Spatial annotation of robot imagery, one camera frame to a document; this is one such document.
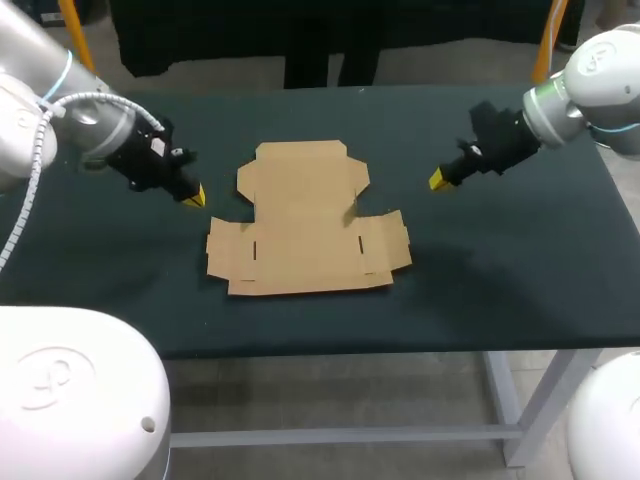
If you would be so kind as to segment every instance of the white coiled cable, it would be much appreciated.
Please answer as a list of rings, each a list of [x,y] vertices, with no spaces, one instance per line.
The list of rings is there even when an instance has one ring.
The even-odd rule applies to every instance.
[[[11,256],[11,252],[13,252],[14,248],[16,247],[18,240],[20,240],[20,235],[22,235],[24,227],[27,224],[29,214],[31,213],[31,208],[33,207],[33,201],[36,198],[38,182],[40,181],[40,173],[42,172],[42,147],[44,145],[44,137],[47,127],[49,126],[49,123],[51,123],[51,119],[53,118],[56,109],[64,108],[65,105],[79,100],[97,100],[101,102],[115,103],[118,105],[129,107],[136,113],[138,113],[147,122],[149,122],[154,130],[158,132],[164,131],[164,127],[160,124],[160,122],[147,110],[145,110],[137,103],[134,103],[126,98],[119,97],[118,95],[101,92],[84,92],[73,93],[71,95],[62,97],[59,100],[56,100],[51,105],[49,110],[47,110],[42,115],[42,118],[38,123],[38,127],[36,128],[36,136],[33,143],[33,154],[31,156],[32,164],[31,174],[29,177],[29,185],[27,186],[27,193],[25,194],[22,208],[20,209],[20,215],[18,215],[18,219],[16,220],[16,223],[13,226],[13,230],[11,230],[11,234],[9,235],[9,239],[5,243],[2,252],[0,252],[0,272],[2,272],[2,269],[6,265],[7,260],[9,260],[9,257]]]

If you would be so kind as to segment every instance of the metal table leg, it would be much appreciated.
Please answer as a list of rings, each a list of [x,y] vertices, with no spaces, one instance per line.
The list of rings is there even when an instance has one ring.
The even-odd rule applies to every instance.
[[[523,467],[535,457],[601,352],[602,349],[558,350],[520,417],[522,437],[504,444],[508,467]]]

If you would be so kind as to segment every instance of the robotic arm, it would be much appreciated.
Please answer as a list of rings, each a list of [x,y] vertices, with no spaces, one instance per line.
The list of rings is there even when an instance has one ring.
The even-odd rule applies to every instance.
[[[483,102],[470,111],[476,140],[439,166],[432,190],[458,186],[476,172],[508,168],[542,147],[560,148],[587,130],[618,154],[640,160],[640,24],[596,35],[566,68],[525,93],[523,109],[498,112]]]
[[[58,134],[77,144],[85,157],[102,159],[124,175],[135,191],[162,188],[175,201],[204,205],[200,183],[182,170],[195,154],[174,148],[171,123],[159,119],[160,131],[129,102],[104,101],[113,94],[109,87],[8,0],[0,0],[0,194],[31,174],[41,109],[85,92],[105,95],[78,96],[54,111],[53,128],[42,139],[44,168],[55,157]]]

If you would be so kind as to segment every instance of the flat cardboard box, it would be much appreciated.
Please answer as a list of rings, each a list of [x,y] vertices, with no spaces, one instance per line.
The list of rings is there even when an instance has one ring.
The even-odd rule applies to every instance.
[[[365,163],[339,141],[263,143],[238,169],[255,223],[212,218],[207,273],[230,295],[355,290],[393,283],[411,264],[400,211],[356,216]]]

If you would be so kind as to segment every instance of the cable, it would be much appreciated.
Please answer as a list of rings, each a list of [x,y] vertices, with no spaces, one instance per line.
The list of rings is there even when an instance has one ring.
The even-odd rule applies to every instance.
[[[32,164],[31,164],[31,175],[29,177],[29,184],[27,186],[27,193],[24,196],[24,201],[22,202],[22,208],[20,209],[20,214],[18,215],[18,219],[13,226],[13,230],[9,234],[9,238],[0,252],[0,272],[7,264],[7,260],[11,256],[13,249],[16,247],[18,240],[20,240],[20,235],[24,231],[24,227],[27,224],[27,220],[29,219],[29,214],[31,213],[31,208],[33,207],[33,202],[36,197],[36,192],[38,190],[38,182],[40,181],[40,173],[42,172],[42,147],[44,146],[44,137],[46,134],[47,127],[51,123],[51,119],[54,116],[54,110],[59,107],[64,107],[65,105],[73,102],[77,102],[79,100],[98,100],[103,102],[115,103],[118,105],[123,105],[125,107],[129,107],[138,113],[142,118],[144,118],[151,127],[158,131],[163,132],[164,127],[160,124],[160,122],[151,115],[147,110],[138,105],[137,103],[133,103],[131,100],[128,100],[123,97],[119,97],[118,95],[113,95],[111,93],[100,93],[100,92],[86,92],[86,93],[73,93],[71,95],[67,95],[65,97],[60,98],[55,101],[49,110],[47,110],[40,119],[38,126],[36,128],[36,136],[35,141],[33,143],[33,154],[31,156]]]
[[[67,78],[67,74],[69,73],[69,70],[71,70],[72,64],[73,54],[71,53],[71,50],[67,50],[67,63],[65,64],[60,77],[58,78],[58,80],[56,80],[56,83],[54,83],[49,91],[45,93],[44,96],[40,99],[41,102],[49,100],[58,91],[58,88],[60,88],[60,85],[62,85],[64,79]]]
[[[590,128],[602,133],[624,133],[624,132],[628,132],[629,130],[633,130],[637,126],[640,126],[640,123],[632,123],[631,125],[627,125],[626,127],[620,127],[620,128],[601,128],[601,127],[596,127],[595,125],[589,125]]]

